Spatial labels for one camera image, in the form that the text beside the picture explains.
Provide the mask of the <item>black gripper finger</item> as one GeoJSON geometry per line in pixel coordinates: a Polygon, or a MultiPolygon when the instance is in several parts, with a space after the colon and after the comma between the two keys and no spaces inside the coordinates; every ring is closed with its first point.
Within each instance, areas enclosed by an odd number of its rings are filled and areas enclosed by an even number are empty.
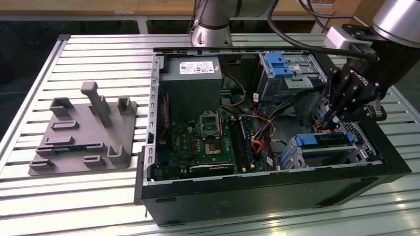
{"type": "Polygon", "coordinates": [[[341,79],[340,83],[332,87],[329,127],[336,128],[340,114],[350,103],[356,92],[357,85],[352,83],[350,78],[341,79]]]}
{"type": "Polygon", "coordinates": [[[325,97],[328,99],[328,111],[321,121],[321,128],[337,128],[340,116],[344,110],[341,103],[341,71],[337,67],[330,67],[328,71],[328,80],[325,86],[325,97]]]}

